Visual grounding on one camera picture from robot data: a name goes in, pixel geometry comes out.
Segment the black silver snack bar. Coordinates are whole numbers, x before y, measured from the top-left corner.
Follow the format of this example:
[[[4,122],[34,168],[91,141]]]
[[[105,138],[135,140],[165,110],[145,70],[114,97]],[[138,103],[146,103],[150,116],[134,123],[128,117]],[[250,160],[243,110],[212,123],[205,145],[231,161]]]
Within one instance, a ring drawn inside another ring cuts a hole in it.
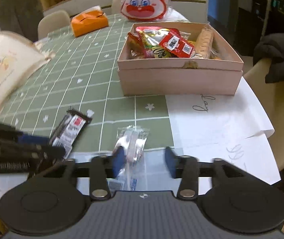
[[[64,159],[68,158],[73,144],[80,135],[82,129],[92,122],[94,112],[89,110],[89,115],[85,115],[74,108],[66,111],[63,119],[54,129],[49,139],[49,144],[53,147],[63,147]]]

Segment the pink gift box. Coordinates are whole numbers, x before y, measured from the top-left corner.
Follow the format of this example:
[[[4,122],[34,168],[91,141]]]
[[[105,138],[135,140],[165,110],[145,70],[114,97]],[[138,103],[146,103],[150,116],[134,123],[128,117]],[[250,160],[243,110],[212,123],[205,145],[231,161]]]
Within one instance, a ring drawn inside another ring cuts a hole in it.
[[[130,59],[126,41],[118,58],[118,76],[125,96],[168,94],[231,95],[237,90],[244,62],[224,37],[209,24],[190,22],[135,23],[140,26],[176,28],[197,39],[202,29],[213,33],[212,48],[219,59],[145,58]]]

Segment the small red snack packet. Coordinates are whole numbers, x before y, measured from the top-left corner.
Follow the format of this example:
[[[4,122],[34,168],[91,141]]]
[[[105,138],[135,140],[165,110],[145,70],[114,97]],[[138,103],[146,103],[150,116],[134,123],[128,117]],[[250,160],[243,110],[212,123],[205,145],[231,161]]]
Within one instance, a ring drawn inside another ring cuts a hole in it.
[[[159,45],[178,58],[192,58],[196,54],[194,46],[174,30],[170,30]]]

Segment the long biscuit stick pack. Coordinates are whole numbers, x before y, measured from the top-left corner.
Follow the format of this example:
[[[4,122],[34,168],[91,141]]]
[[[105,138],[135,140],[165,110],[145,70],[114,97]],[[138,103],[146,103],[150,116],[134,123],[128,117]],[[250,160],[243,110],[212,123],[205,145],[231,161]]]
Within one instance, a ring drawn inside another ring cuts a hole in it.
[[[209,59],[213,44],[213,31],[204,27],[195,42],[195,57]]]

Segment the yellow senbei cracker pack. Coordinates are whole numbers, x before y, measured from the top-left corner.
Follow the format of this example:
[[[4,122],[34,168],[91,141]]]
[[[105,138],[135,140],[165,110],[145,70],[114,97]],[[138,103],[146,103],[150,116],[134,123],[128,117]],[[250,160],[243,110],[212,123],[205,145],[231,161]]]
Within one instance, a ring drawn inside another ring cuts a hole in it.
[[[130,48],[130,59],[144,59],[145,47],[137,33],[129,32],[127,35],[128,46]]]

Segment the red yellow jerky packet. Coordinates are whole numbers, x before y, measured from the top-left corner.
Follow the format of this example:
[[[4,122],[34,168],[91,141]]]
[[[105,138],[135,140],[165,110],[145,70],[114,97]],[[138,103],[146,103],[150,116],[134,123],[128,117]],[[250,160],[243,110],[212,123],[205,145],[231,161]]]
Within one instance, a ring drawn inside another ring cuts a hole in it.
[[[160,46],[160,42],[169,34],[171,29],[158,26],[138,26],[135,32],[139,36],[145,58],[174,58],[171,52]]]

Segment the white paper sheet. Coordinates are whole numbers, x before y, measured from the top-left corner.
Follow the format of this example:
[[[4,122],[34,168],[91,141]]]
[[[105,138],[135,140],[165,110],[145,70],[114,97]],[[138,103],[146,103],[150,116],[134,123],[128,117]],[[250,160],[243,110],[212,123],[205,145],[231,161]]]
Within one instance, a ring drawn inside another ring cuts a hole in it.
[[[280,173],[268,142],[274,127],[245,79],[234,96],[166,96],[174,147],[201,162],[226,160],[268,184]]]

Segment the cream cartoon tote bag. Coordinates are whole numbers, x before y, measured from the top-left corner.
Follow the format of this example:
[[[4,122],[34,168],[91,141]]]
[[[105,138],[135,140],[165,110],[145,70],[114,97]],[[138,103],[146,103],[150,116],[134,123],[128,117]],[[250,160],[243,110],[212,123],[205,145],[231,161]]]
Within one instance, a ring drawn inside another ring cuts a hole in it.
[[[10,95],[24,85],[29,77],[55,57],[42,43],[11,32],[0,32],[0,112]]]

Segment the green grid tablecloth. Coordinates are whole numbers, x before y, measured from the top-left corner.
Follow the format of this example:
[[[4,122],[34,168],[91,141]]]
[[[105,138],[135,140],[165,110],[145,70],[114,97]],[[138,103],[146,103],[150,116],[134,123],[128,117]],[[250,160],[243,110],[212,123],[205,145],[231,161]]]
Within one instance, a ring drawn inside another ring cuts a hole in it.
[[[177,148],[164,95],[125,96],[118,76],[118,58],[132,23],[120,14],[109,26],[75,38],[69,27],[49,34],[41,50],[55,57],[12,93],[0,121],[32,135],[50,136],[66,111],[92,116],[73,145],[75,152],[107,153],[117,132],[127,126],[148,131],[145,148]]]

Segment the beige chair right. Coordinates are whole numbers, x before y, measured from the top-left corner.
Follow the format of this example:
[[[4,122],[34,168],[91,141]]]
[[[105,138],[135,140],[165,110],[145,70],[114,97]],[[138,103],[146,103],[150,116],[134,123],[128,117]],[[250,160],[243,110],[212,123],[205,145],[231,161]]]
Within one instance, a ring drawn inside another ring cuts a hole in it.
[[[269,137],[269,143],[279,170],[284,169],[284,81],[265,83],[271,60],[264,58],[244,74],[244,78],[252,88],[265,109],[273,127],[274,134]]]

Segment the beige chair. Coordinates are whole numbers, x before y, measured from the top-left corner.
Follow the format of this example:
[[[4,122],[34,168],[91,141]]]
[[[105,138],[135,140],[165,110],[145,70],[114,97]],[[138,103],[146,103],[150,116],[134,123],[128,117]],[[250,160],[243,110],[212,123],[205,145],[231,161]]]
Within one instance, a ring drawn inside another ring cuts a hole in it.
[[[271,60],[264,58],[244,74],[244,78],[252,88],[265,109],[273,127],[274,134],[269,137],[269,143],[279,170],[284,169],[284,81],[265,83]]]
[[[121,12],[122,0],[112,0],[111,12],[112,14],[119,14]]]
[[[47,37],[50,32],[70,25],[70,16],[65,10],[59,10],[43,17],[38,24],[38,40]]]

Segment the beige chair far left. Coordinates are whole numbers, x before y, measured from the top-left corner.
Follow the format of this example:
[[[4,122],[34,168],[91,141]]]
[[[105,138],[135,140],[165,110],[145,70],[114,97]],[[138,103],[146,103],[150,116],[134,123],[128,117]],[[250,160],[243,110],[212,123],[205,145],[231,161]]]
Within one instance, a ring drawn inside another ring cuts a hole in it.
[[[47,37],[50,32],[70,25],[70,16],[65,10],[59,10],[43,17],[38,24],[38,40]]]

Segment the orange tissue box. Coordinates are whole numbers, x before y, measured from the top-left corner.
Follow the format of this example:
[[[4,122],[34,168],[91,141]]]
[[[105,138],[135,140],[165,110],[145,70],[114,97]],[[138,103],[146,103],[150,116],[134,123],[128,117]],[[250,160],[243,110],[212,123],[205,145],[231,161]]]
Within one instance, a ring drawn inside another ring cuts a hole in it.
[[[81,14],[72,18],[71,29],[74,37],[79,37],[90,32],[103,29],[109,26],[108,18],[101,10],[93,10],[89,12],[82,12]]]

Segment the black jacket on chair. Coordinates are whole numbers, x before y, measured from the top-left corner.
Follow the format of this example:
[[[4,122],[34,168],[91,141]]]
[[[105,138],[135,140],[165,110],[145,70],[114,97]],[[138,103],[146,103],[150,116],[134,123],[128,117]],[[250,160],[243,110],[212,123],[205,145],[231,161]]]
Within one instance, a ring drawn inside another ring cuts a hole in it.
[[[267,58],[271,60],[266,83],[284,81],[284,33],[273,33],[264,36],[253,52],[253,63]]]

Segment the beige chair far middle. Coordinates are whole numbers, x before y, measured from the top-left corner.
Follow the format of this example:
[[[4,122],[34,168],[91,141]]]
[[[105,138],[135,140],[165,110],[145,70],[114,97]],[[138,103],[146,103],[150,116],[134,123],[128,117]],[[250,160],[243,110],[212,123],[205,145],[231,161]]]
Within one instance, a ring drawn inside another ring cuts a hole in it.
[[[112,0],[111,12],[112,14],[119,14],[121,12],[122,0]]]

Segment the red rabbit face bag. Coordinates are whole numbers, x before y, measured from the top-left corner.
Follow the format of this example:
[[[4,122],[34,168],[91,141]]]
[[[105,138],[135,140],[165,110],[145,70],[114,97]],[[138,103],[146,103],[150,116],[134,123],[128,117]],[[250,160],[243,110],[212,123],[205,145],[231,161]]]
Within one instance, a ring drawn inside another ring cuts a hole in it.
[[[129,20],[156,21],[167,14],[169,0],[122,0],[121,13]]]

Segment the black fish tank cabinet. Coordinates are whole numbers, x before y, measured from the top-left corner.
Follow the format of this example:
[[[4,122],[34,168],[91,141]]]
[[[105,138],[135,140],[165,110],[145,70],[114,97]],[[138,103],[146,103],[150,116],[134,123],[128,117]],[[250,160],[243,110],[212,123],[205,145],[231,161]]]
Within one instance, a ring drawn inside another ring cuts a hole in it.
[[[284,33],[284,0],[251,0],[250,11],[239,8],[234,47],[252,56],[263,36]]]

